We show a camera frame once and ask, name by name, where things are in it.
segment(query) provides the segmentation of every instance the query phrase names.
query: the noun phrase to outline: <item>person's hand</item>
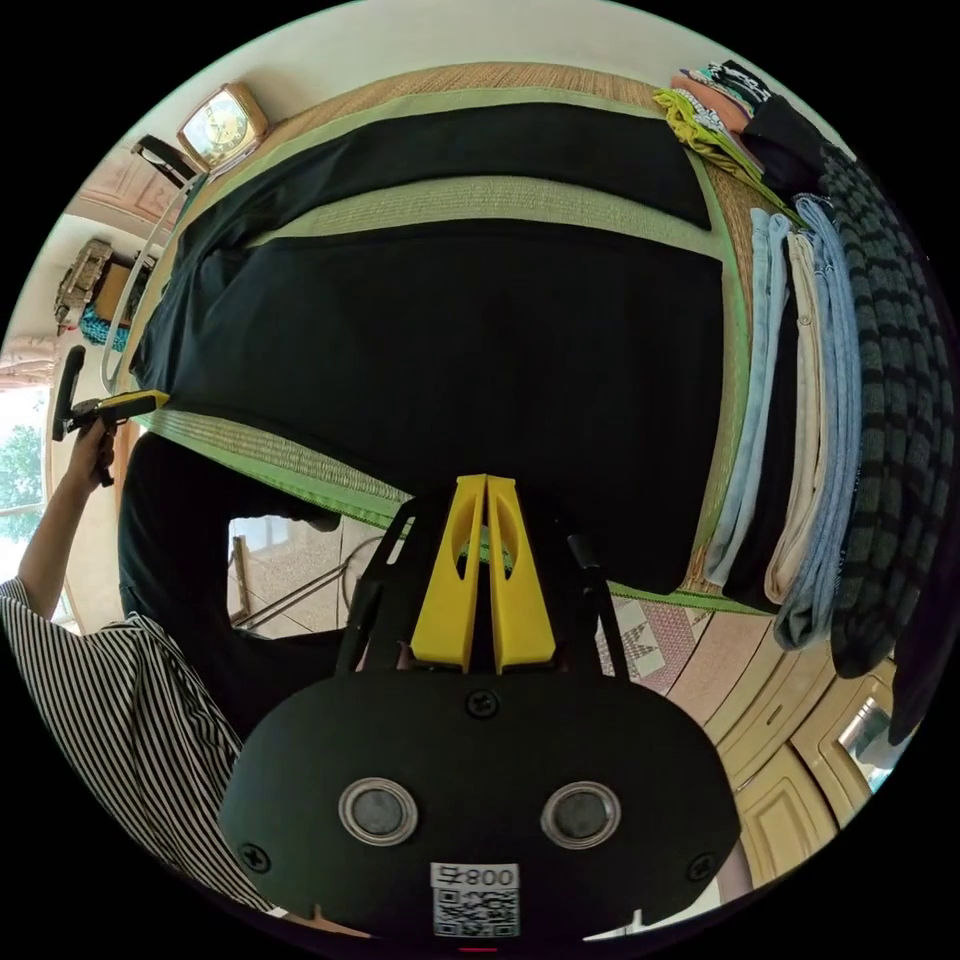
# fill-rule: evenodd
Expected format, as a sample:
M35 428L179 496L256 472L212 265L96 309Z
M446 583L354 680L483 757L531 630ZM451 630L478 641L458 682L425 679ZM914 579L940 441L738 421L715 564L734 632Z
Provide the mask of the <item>person's hand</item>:
M81 496L89 497L100 486L100 468L113 463L116 432L116 426L105 427L102 420L97 420L77 437L63 482Z

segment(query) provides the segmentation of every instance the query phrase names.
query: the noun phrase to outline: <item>curtain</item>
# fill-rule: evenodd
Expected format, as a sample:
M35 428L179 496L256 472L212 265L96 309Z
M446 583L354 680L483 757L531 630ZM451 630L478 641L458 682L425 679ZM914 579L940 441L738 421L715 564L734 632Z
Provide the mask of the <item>curtain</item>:
M55 337L11 337L0 353L0 392L53 384Z

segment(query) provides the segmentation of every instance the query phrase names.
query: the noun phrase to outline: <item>black and white striped sleeve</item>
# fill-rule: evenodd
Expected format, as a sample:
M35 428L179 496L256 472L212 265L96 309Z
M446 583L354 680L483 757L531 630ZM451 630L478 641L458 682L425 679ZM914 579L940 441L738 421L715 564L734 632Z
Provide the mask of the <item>black and white striped sleeve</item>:
M71 766L135 840L166 859L134 777L136 628L77 636L35 614L19 580L0 585L0 622L30 697Z
M240 743L156 624L140 617L77 636L37 616L18 580L0 623L47 729L87 789L168 866L255 910L217 813Z

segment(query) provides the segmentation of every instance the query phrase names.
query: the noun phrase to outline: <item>yellow cloth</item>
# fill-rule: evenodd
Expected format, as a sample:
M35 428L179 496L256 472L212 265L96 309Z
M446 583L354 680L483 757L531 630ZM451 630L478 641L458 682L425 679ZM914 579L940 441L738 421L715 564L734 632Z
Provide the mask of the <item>yellow cloth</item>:
M756 190L797 226L806 226L795 210L760 182L759 170L745 155L739 153L731 140L697 122L696 109L686 97L676 90L658 90L653 99L667 111L667 123L681 143Z

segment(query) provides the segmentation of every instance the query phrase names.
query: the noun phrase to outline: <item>clock face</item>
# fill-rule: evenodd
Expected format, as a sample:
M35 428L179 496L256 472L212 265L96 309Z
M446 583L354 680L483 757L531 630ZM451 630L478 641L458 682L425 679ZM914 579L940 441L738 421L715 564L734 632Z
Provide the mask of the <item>clock face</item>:
M220 93L188 121L183 133L211 166L222 162L249 139L250 121L229 93Z

